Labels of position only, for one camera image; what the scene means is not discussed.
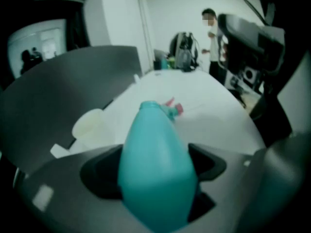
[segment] bottle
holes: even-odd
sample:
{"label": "bottle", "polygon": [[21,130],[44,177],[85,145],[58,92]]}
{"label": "bottle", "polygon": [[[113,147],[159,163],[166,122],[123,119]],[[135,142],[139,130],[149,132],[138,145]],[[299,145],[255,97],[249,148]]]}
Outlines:
{"label": "bottle", "polygon": [[160,105],[140,105],[123,146],[118,185],[125,206],[153,232],[185,226],[198,179],[191,157]]}

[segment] black pants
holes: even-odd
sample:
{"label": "black pants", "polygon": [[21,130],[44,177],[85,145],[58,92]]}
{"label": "black pants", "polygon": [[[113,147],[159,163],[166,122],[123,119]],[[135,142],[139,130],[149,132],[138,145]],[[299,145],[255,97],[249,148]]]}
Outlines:
{"label": "black pants", "polygon": [[227,75],[227,70],[221,68],[217,61],[211,61],[209,65],[209,73],[222,85],[225,84],[225,77]]}

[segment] gray partition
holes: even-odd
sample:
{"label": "gray partition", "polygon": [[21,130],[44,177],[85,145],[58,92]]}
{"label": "gray partition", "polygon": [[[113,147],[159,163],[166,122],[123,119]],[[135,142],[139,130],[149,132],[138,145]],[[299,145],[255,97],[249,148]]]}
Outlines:
{"label": "gray partition", "polygon": [[31,173],[53,159],[50,149],[74,140],[71,129],[88,110],[103,108],[141,76],[136,47],[70,51],[43,62],[0,96],[0,149]]}

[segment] man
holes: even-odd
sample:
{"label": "man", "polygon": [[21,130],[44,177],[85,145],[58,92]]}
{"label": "man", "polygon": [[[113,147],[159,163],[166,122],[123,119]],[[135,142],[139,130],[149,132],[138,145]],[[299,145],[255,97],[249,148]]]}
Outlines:
{"label": "man", "polygon": [[210,31],[208,32],[208,36],[210,38],[210,49],[202,50],[202,54],[209,53],[209,73],[215,79],[217,79],[221,84],[225,83],[225,75],[226,71],[219,67],[218,59],[219,59],[219,45],[218,45],[218,22],[215,11],[208,8],[202,12],[202,20],[203,22],[207,22],[208,26],[211,26]]}

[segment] white table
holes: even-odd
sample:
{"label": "white table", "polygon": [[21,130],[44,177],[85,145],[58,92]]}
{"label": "white table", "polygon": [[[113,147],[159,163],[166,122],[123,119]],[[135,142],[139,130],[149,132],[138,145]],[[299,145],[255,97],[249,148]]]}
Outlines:
{"label": "white table", "polygon": [[[104,121],[115,134],[115,139],[106,145],[125,142],[141,102],[165,103],[172,97],[184,107],[184,113],[176,118],[174,125],[185,144],[201,143],[251,155],[265,147],[240,103],[213,77],[200,70],[152,71],[131,85],[104,110]],[[77,145],[72,146],[71,153],[81,151]]]}

